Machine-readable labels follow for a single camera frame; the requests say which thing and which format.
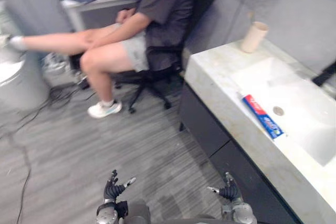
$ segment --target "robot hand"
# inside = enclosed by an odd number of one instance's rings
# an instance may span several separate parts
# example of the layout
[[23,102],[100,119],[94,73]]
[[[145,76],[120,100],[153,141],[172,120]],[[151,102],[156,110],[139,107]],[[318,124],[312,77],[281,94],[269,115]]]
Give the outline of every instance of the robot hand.
[[230,203],[222,205],[223,219],[239,224],[256,224],[257,219],[253,215],[251,206],[243,201],[239,187],[230,173],[225,173],[224,182],[226,185],[221,189],[207,187],[212,192],[230,200]]
[[129,179],[123,185],[116,185],[118,181],[117,171],[112,172],[111,177],[107,181],[104,189],[104,204],[97,209],[96,224],[118,224],[120,218],[128,215],[127,201],[117,203],[117,197],[130,185],[136,178]]
[[129,179],[126,183],[124,183],[123,185],[116,185],[116,182],[118,181],[117,178],[117,171],[114,170],[111,174],[111,177],[109,178],[109,180],[107,181],[106,185],[105,185],[105,189],[104,189],[104,203],[108,203],[108,202],[115,202],[117,197],[122,194],[123,191],[125,191],[125,189],[127,187],[129,187],[130,185],[132,185],[136,178],[133,177],[131,179]]

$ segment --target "white bin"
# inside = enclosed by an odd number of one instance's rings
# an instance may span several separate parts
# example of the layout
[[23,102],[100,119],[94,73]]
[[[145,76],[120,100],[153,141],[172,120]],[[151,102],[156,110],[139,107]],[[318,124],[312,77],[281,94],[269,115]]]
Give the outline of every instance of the white bin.
[[49,90],[34,55],[24,55],[18,63],[0,63],[0,102],[10,108],[37,109],[47,101]]

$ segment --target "cabinet door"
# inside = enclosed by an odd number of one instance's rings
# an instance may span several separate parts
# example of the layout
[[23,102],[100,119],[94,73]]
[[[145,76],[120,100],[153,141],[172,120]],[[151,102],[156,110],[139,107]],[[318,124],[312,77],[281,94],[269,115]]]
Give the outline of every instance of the cabinet door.
[[182,90],[180,117],[208,157],[230,140],[222,125],[187,84]]
[[252,206],[258,221],[269,224],[301,223],[234,141],[227,143],[210,160],[221,175],[224,172],[233,175],[244,201]]

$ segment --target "desk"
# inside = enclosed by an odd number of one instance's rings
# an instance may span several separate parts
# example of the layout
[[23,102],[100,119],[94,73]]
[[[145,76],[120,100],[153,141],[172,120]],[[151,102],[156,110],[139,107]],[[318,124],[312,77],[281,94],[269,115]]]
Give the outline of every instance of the desk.
[[101,9],[112,6],[122,6],[135,3],[137,0],[96,0],[88,4],[79,3],[74,0],[62,0],[61,5],[66,11],[76,31],[85,30],[85,24],[81,12]]

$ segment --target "gray shorts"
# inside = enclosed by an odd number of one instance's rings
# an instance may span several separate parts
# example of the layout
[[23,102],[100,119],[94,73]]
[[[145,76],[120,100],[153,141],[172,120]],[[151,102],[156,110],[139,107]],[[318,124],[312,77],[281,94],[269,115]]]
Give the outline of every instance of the gray shorts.
[[134,37],[123,40],[121,42],[131,60],[136,72],[148,70],[148,62],[146,57],[146,41],[145,32],[142,31]]

